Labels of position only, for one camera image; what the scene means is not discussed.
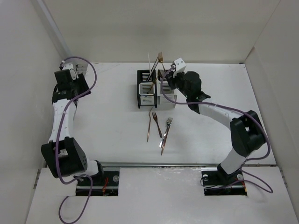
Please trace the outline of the gold knife green handle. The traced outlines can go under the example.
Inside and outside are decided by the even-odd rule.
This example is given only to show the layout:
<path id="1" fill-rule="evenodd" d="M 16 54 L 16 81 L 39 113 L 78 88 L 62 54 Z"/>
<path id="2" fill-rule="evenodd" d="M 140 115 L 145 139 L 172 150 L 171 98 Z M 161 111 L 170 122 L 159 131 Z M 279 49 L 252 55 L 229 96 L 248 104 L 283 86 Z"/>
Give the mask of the gold knife green handle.
<path id="1" fill-rule="evenodd" d="M 149 90 L 147 91 L 147 93 L 146 94 L 150 94 L 151 92 L 152 92 L 152 89 L 154 88 L 154 85 L 156 84 L 156 79 L 153 81 L 153 83 L 151 84 L 151 86 L 150 86 L 150 88 L 149 88 Z"/>

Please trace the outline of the copper knife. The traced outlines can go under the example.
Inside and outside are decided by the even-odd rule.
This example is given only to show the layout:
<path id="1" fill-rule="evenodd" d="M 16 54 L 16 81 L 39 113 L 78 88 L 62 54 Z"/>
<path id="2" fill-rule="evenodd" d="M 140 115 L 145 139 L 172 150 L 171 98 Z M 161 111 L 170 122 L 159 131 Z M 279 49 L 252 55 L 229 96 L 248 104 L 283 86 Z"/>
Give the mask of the copper knife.
<path id="1" fill-rule="evenodd" d="M 151 111 L 154 107 L 149 110 L 148 117 L 149 117 L 149 124 L 148 124 L 148 131 L 147 131 L 147 142 L 149 141 L 150 137 L 150 126 L 151 126 Z"/>

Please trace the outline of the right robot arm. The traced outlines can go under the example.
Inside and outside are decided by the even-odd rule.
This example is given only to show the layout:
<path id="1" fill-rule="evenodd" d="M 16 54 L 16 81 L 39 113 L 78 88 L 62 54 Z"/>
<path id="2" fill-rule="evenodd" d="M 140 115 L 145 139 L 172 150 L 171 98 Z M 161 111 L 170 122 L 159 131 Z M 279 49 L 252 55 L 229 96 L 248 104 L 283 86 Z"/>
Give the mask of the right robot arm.
<path id="1" fill-rule="evenodd" d="M 185 96 L 184 104 L 192 111 L 207 116 L 230 130 L 232 149 L 216 171 L 216 178 L 222 185 L 232 184 L 232 179 L 237 176 L 244 163 L 251 160 L 250 155 L 263 144 L 270 144 L 255 111 L 243 112 L 213 103 L 211 97 L 202 91 L 198 73 L 168 70 L 162 80 L 167 81 L 172 90 L 177 89 Z"/>

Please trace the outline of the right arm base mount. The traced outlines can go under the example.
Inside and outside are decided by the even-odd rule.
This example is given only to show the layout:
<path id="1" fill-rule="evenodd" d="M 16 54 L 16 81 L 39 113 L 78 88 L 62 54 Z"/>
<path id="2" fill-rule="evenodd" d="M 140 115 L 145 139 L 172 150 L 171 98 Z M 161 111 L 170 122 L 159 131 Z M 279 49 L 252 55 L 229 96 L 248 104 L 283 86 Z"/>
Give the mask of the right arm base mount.
<path id="1" fill-rule="evenodd" d="M 217 171 L 202 171 L 200 184 L 205 196 L 247 196 L 243 174 L 237 171 L 228 179 L 221 179 Z"/>

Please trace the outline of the copper spoon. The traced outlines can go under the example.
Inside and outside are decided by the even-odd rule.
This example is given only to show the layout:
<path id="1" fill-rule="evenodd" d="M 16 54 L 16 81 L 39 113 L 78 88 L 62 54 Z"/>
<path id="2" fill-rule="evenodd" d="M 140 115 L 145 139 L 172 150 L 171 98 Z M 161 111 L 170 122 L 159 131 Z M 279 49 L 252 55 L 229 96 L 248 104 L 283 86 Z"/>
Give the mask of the copper spoon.
<path id="1" fill-rule="evenodd" d="M 163 70 L 158 70 L 158 79 L 159 80 L 163 79 L 163 75 L 164 75 L 164 71 Z"/>

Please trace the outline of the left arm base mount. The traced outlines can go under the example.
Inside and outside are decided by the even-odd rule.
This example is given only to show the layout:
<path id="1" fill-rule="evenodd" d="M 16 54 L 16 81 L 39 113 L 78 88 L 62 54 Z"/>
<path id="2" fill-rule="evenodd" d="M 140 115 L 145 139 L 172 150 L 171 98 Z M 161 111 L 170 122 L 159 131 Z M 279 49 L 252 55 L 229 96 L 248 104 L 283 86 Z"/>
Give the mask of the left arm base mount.
<path id="1" fill-rule="evenodd" d="M 91 196 L 118 196 L 120 169 L 115 167 L 105 167 L 103 176 L 93 176 L 93 186 Z M 90 180 L 84 177 L 76 185 L 76 196 L 88 196 L 90 190 Z"/>

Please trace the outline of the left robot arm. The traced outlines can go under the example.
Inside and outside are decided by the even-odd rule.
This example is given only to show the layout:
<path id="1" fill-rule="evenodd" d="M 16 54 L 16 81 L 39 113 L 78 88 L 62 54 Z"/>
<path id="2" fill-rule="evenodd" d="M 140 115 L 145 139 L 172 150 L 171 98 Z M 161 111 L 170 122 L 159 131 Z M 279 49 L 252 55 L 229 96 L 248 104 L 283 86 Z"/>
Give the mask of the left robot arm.
<path id="1" fill-rule="evenodd" d="M 94 185 L 103 183 L 105 174 L 99 161 L 87 158 L 72 135 L 73 122 L 78 106 L 76 96 L 91 93 L 83 74 L 70 69 L 54 73 L 57 84 L 52 94 L 54 121 L 48 143 L 41 146 L 42 155 L 52 175 L 58 178 L 88 175 Z"/>

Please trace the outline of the silver copper fork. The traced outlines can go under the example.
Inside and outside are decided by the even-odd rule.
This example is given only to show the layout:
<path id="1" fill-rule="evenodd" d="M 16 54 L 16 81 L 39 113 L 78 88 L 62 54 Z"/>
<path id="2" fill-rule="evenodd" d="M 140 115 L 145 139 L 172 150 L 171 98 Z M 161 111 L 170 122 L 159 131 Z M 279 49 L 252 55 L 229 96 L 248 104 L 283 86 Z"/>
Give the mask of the silver copper fork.
<path id="1" fill-rule="evenodd" d="M 168 132 L 169 132 L 170 126 L 171 126 L 171 124 L 172 124 L 172 120 L 173 120 L 173 118 L 169 117 L 169 118 L 167 119 L 167 121 L 166 121 L 166 131 L 165 131 L 165 133 L 164 133 L 164 135 L 163 135 L 163 137 L 162 137 L 162 140 L 161 140 L 161 142 L 160 142 L 160 144 L 159 144 L 159 147 L 160 147 L 160 148 L 162 148 L 162 145 L 163 145 L 163 143 L 164 143 L 164 140 L 165 140 L 165 138 L 166 138 L 166 135 L 167 135 Z"/>

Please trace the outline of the gold fork green handle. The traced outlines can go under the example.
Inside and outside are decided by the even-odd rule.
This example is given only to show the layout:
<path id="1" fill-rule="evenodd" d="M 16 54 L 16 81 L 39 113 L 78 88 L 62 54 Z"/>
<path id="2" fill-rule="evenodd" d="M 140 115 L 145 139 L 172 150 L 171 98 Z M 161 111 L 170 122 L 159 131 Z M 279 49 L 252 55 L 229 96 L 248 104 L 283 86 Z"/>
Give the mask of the gold fork green handle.
<path id="1" fill-rule="evenodd" d="M 165 66 L 164 66 L 164 59 L 163 59 L 163 54 L 162 52 L 158 53 L 158 61 L 162 65 L 162 68 L 164 70 L 164 73 L 166 72 Z"/>

